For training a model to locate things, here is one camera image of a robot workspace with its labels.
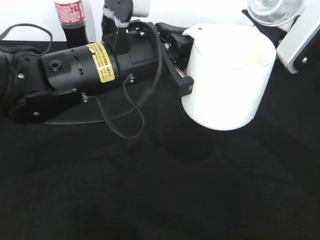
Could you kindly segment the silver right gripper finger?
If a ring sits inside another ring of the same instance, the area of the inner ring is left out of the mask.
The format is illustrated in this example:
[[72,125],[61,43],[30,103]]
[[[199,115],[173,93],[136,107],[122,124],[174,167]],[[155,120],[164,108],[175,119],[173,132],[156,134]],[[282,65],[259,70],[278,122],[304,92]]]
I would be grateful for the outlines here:
[[276,48],[277,57],[291,73],[320,62],[320,17],[301,15]]

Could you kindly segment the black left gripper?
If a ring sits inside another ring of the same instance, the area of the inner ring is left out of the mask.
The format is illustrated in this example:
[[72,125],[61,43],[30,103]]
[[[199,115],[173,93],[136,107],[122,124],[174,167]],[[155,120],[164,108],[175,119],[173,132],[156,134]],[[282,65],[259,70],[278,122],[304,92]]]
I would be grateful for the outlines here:
[[101,40],[111,52],[116,75],[155,73],[164,70],[180,97],[190,95],[194,80],[186,76],[194,39],[183,35],[186,28],[140,21],[150,14],[149,0],[106,0],[101,21]]

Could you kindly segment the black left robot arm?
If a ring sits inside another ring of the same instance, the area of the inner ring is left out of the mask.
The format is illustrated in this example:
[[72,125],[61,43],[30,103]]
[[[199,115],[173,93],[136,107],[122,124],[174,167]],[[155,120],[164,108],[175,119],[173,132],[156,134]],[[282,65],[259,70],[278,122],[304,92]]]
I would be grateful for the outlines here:
[[68,34],[68,49],[41,52],[31,46],[0,48],[0,112],[20,124],[52,121],[90,97],[128,83],[153,79],[133,105],[142,107],[161,75],[169,75],[179,97],[192,92],[184,74],[193,39],[182,27],[141,21],[148,0],[106,0],[100,42]]

